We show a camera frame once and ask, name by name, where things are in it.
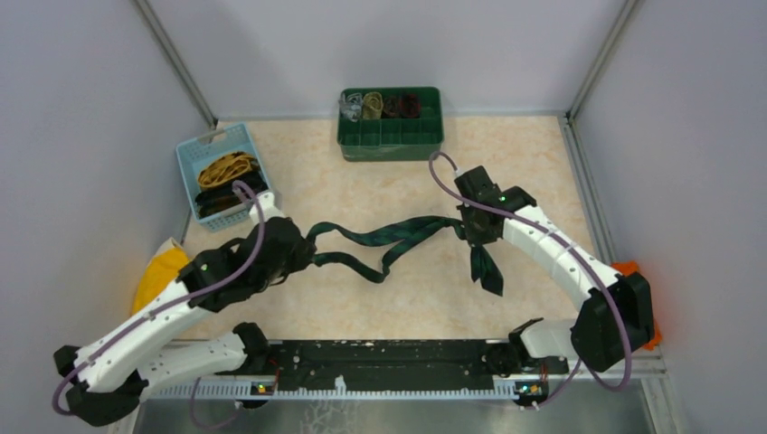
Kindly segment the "green plaid tie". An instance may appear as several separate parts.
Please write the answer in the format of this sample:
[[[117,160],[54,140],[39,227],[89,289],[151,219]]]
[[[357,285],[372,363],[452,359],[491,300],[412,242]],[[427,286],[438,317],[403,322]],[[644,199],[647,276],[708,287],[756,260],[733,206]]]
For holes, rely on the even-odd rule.
[[[340,251],[322,252],[313,256],[313,263],[318,267],[342,264],[364,279],[380,284],[389,276],[391,266],[396,260],[445,228],[453,229],[457,238],[466,241],[470,246],[471,279],[479,282],[487,292],[501,297],[504,293],[504,278],[501,271],[484,247],[484,243],[478,241],[465,223],[458,219],[437,215],[419,216],[369,232],[350,231],[333,222],[320,222],[308,231],[307,240],[315,242],[318,236],[337,231],[344,238],[364,247],[387,246],[389,250],[382,256],[379,269],[373,269],[353,255]]]

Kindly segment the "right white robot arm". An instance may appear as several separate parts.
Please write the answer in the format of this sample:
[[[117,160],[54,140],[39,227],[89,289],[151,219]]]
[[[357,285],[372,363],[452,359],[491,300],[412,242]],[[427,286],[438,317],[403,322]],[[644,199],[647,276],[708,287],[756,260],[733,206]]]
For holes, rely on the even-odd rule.
[[[509,360],[533,372],[547,356],[578,358],[604,373],[655,336],[648,281],[606,265],[564,234],[524,189],[505,191],[483,166],[455,177],[469,243],[506,241],[535,261],[571,299],[574,319],[534,319],[518,327]]]

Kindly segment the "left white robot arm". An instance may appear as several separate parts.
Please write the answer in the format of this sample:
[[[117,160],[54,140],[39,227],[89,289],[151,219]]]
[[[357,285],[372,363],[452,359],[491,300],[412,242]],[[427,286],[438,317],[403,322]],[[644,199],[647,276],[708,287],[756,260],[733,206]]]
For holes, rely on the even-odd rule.
[[[252,322],[174,350],[166,345],[195,324],[306,269],[317,247],[287,217],[272,216],[246,238],[204,250],[166,288],[96,342],[54,355],[63,380],[52,406],[103,427],[165,388],[216,374],[258,374],[270,365],[269,340]]]

